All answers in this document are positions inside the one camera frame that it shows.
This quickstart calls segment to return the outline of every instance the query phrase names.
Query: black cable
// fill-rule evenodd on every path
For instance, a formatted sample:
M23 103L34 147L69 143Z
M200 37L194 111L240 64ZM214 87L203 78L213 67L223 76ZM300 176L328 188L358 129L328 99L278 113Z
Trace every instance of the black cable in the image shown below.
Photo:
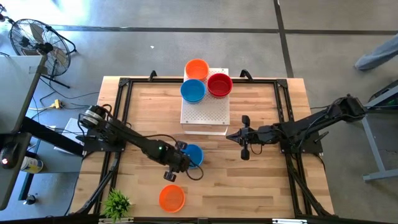
M69 213L69 209L70 209L70 207L71 207L71 205L72 205L72 201L73 201L73 198L74 198L74 196L75 196L75 190L76 190L76 186L77 186L77 181L78 181L78 180L79 180L79 176L76 178L76 182L75 182L75 185L74 185L74 187L73 187L72 198L70 199L70 203L69 203L68 209L67 209L67 211L65 212L65 214L64 214L63 216L66 216L66 215L68 215L68 213Z
M35 116L37 116L37 122L40 123L39 114L40 114L41 112L45 111L46 109L44 109L44 110L42 110L41 112L39 112L38 109L37 109L37 103L36 103L36 100L35 100L34 96L32 97L32 99L33 99L33 102L35 103L36 112L37 112L37 114L36 114Z
M325 116L325 114L319 116L317 119L315 119L314 121L312 121L310 125L308 125L308 128L305 130L304 135L303 135L303 138L302 138L301 141L300 141L300 144L298 144L298 146L297 146L297 150L300 150L301 145L303 144L303 142L304 142L304 140L305 140L305 137L307 136L307 133L308 133L308 131L310 130L310 128L311 128L317 121L319 121L321 118L323 118L324 116Z
M39 114L43 113L44 111L48 110L48 108L41 110L41 111L37 111L38 113L33 115L33 117L31 117L31 119L34 119L36 116L38 116Z
M151 138L151 137L156 137L156 136L165 136L165 137L168 137L168 138L170 138L170 139L173 139L173 141L174 141L175 143L177 143L177 140L176 140L175 138L173 138L173 136L170 136L170 135L168 135L168 134L153 134L153 135L149 135L149 136L137 136L137 137Z
M41 97L41 98L39 99L39 101L40 101L40 103L42 104L42 106L44 106L44 103L43 103L42 100L44 100L45 98L51 96L51 95L54 94L54 93L55 93L55 91L53 91L52 93L49 93L48 95L45 95L45 96L43 96L43 97Z
M61 131L66 131L66 132L68 132L68 133L71 133L71 134L76 134L76 135L78 135L78 134L81 134L82 132L73 132L73 131L69 131L69 130L66 130L66 129L63 129L63 128L54 128L55 130L61 130Z
M112 113L112 106L109 104L104 104L102 105L102 107L108 106L109 107L109 112Z
M310 109L322 109L322 108L327 108L328 106L314 106L311 107Z
M397 107L398 105L389 105L389 106L365 106L366 108L388 108L388 107Z
M260 148L260 152L259 152L259 153L255 153L255 152L253 151L253 148L251 147L251 144L250 144L250 149L251 149L251 152L253 152L254 155L260 155L260 154L262 153L262 145L261 145L261 148Z
M69 100L73 100L73 99L77 99L77 98L80 98L80 97L84 97L84 96L88 96L88 95L98 94L98 93L99 93L99 92L97 91L97 92L87 93L87 94L80 95L80 96L67 97L67 96L63 95L62 93L58 92L58 91L57 91L56 89L54 89L51 85L49 85L48 83L46 83L42 78L40 78L40 80L41 80L42 82L44 82L47 86L49 86L53 91L55 91L56 93L58 93L58 94L61 95L62 97L66 98L66 99L69 99Z
M62 105L60 105L62 109L66 109L66 110L80 110L80 109L85 109L87 108L87 106L82 106L82 107L78 107L78 108L66 108Z
M84 132L83 128L81 128L81 126L80 126L80 116L81 116L81 113L78 115L77 126L78 126L79 129L82 131L82 133L83 133L83 139L84 139L84 138L86 138L86 135L85 135L85 132Z
M93 151L87 152L86 155L81 159L82 161L85 160L89 155L91 155Z
M319 154L317 154L317 153L313 153L313 155L314 156L316 156L316 157L318 157L319 158L319 160L321 160L321 163L322 163L322 165L323 165L323 170L325 170L326 171L326 167L325 167L325 163L323 162L323 159L319 156Z
M189 179L191 179L191 180L200 180L200 179L202 179L203 176L205 175L205 173L203 172L203 169L202 169L198 164L194 163L191 159L189 159L189 160L190 160L190 162L191 162L195 167L199 168L199 169L200 169L200 172L201 172L201 176L200 176L200 177L198 177L198 178L193 178L193 177L191 177L191 175L190 175L189 172L188 172L189 169L187 169L187 171L185 171L185 172L187 173L187 176L189 177Z
M75 105L75 106L86 106L86 107L89 107L89 106L91 106L91 105L79 105L79 104L77 104L77 103L70 103L71 105Z

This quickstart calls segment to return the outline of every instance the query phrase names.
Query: person's leg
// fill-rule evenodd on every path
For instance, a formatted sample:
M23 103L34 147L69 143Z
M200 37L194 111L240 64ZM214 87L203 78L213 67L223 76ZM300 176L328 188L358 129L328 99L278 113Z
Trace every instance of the person's leg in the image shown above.
M398 55L398 34L393 39L374 49L369 55L363 55L356 63L355 68L360 71L374 69Z

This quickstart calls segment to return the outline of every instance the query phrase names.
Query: white box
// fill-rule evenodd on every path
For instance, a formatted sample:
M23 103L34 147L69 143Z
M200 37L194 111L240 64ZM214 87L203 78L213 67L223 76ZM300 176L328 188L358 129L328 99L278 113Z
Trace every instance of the white box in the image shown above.
M216 73L228 75L227 68L210 68L204 84L206 95L201 102L190 104L182 99L181 120L185 134L225 135L229 126L229 95L215 98L207 90L207 80ZM184 72L184 81L188 80Z

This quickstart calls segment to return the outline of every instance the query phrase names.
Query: small potted plant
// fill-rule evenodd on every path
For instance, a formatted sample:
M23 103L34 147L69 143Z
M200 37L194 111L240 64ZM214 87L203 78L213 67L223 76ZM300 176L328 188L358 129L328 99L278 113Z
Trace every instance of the small potted plant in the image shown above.
M106 218L112 218L113 223L116 220L121 220L122 217L127 215L131 204L129 198L124 196L120 190L112 189L109 193L108 199L103 202L105 209L102 211L102 215Z

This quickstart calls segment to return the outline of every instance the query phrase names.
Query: desk leg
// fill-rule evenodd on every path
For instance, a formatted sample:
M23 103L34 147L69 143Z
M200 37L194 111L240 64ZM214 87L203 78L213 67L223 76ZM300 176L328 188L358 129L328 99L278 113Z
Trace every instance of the desk leg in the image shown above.
M25 117L21 132L31 133L33 136L46 141L54 146L60 147L76 156L83 157L83 146L77 142L63 136L62 134L51 130L50 128L40 124L33 119Z

